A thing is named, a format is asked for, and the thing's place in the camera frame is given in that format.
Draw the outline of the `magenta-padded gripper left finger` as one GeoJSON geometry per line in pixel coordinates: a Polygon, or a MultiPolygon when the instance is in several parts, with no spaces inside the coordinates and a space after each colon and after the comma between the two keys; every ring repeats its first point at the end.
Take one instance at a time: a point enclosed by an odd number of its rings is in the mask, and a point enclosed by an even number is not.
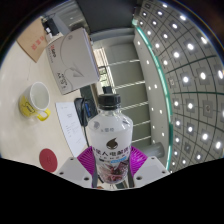
{"type": "Polygon", "coordinates": [[[69,157],[56,175],[84,188],[96,188],[97,169],[92,148],[77,157],[69,157]]]}

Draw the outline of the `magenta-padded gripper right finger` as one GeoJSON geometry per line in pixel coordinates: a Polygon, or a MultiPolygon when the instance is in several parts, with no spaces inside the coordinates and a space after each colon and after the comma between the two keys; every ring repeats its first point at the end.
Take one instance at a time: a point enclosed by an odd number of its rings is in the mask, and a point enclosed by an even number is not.
{"type": "Polygon", "coordinates": [[[169,171],[155,156],[147,157],[135,147],[129,157],[128,184],[140,188],[169,175],[169,171]]]}

